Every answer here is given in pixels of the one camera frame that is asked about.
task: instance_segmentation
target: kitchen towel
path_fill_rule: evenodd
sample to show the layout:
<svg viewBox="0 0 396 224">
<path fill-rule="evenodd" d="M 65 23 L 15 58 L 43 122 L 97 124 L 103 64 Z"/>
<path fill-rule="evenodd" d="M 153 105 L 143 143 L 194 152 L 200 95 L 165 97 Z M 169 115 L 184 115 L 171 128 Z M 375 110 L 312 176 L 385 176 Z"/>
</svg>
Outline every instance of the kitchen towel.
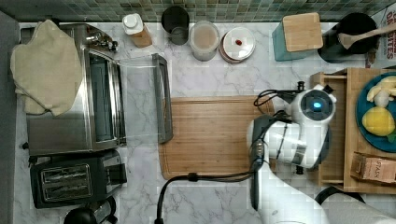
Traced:
<svg viewBox="0 0 396 224">
<path fill-rule="evenodd" d="M 74 39 L 52 21 L 40 22 L 32 40 L 14 48 L 10 66 L 26 113 L 58 116 L 72 107 L 82 67 Z"/>
</svg>

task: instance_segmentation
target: wooden tray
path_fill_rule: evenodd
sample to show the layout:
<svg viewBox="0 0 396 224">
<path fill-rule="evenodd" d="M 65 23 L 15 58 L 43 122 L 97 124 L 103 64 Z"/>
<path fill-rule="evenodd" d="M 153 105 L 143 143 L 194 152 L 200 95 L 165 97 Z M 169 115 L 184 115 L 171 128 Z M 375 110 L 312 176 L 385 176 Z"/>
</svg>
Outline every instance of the wooden tray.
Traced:
<svg viewBox="0 0 396 224">
<path fill-rule="evenodd" d="M 229 175 L 249 169 L 247 128 L 261 113 L 256 96 L 173 98 L 174 137 L 159 145 L 163 177 Z M 274 113 L 272 102 L 262 107 Z"/>
<path fill-rule="evenodd" d="M 348 68 L 333 74 L 318 73 L 311 84 L 329 84 L 335 89 L 336 114 L 331 122 L 332 143 L 328 158 L 310 173 L 318 184 L 333 184 L 347 192 L 396 194 L 396 188 L 361 182 L 350 176 L 354 152 L 396 159 L 396 153 L 381 151 L 368 143 L 356 122 L 356 103 L 361 90 L 372 78 L 394 70 Z"/>
</svg>

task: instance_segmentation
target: lemon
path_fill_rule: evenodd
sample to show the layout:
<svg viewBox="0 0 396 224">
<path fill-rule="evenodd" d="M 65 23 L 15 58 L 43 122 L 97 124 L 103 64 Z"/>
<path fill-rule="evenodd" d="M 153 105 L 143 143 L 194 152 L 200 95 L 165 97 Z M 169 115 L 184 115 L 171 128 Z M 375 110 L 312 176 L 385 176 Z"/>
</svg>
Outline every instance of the lemon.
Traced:
<svg viewBox="0 0 396 224">
<path fill-rule="evenodd" d="M 384 107 L 373 107 L 369 109 L 362 119 L 364 128 L 377 136 L 387 136 L 395 129 L 393 116 Z"/>
</svg>

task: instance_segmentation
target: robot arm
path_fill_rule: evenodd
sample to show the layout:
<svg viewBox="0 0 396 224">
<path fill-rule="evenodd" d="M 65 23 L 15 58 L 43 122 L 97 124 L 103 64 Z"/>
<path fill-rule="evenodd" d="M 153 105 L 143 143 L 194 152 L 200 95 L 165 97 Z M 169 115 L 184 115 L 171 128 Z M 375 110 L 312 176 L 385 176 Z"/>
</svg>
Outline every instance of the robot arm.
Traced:
<svg viewBox="0 0 396 224">
<path fill-rule="evenodd" d="M 269 161 L 268 150 L 264 150 L 264 160 Z M 268 162 L 262 165 L 255 178 L 259 183 L 257 211 L 262 223 L 329 224 L 321 206 L 280 180 L 272 173 Z"/>
<path fill-rule="evenodd" d="M 305 168 L 316 166 L 327 152 L 328 123 L 335 111 L 335 98 L 321 86 L 299 93 L 290 104 L 293 122 L 262 115 L 247 131 L 253 166 L 260 167 L 251 182 L 253 207 L 262 223 L 328 224 L 321 206 L 289 186 L 269 166 L 269 158 Z"/>
</svg>

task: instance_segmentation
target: marble countertop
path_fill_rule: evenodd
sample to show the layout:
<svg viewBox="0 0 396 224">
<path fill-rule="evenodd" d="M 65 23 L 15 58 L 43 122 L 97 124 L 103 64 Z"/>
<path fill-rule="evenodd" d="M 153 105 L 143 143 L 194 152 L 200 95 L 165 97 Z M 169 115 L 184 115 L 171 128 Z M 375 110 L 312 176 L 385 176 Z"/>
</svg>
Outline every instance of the marble countertop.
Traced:
<svg viewBox="0 0 396 224">
<path fill-rule="evenodd" d="M 315 52 L 296 61 L 276 62 L 272 45 L 272 32 L 277 23 L 225 23 L 216 24 L 220 34 L 237 26 L 247 27 L 256 37 L 253 54 L 240 64 L 229 64 L 219 53 L 209 62 L 197 61 L 188 44 L 176 46 L 169 42 L 160 23 L 148 23 L 153 46 L 137 49 L 124 33 L 121 23 L 91 23 L 119 41 L 117 59 L 128 59 L 161 53 L 168 61 L 172 97 L 250 95 L 267 89 L 295 89 L 298 81 L 309 83 L 316 72 L 335 72 L 345 67 L 364 67 L 363 56 L 354 56 L 346 63 L 326 63 Z M 332 24 L 322 23 L 322 30 Z M 27 141 L 26 120 L 18 101 L 17 139 L 15 162 L 14 223 L 63 223 L 68 211 L 74 207 L 35 209 L 30 188 L 28 152 L 20 145 Z M 128 127 L 134 125 L 127 121 Z M 127 167 L 128 183 L 116 193 L 120 223 L 153 223 L 156 218 L 158 196 L 165 180 L 161 174 L 158 147 L 155 143 L 138 144 L 128 141 L 119 152 Z M 314 197 L 320 188 L 295 175 L 291 165 L 277 166 L 277 175 L 302 192 Z M 396 211 L 396 198 L 388 195 L 364 195 L 372 199 L 373 206 L 387 213 Z M 251 207 L 248 182 L 222 184 L 212 182 L 176 182 L 168 187 L 163 205 L 165 223 L 261 223 L 258 213 Z"/>
</svg>

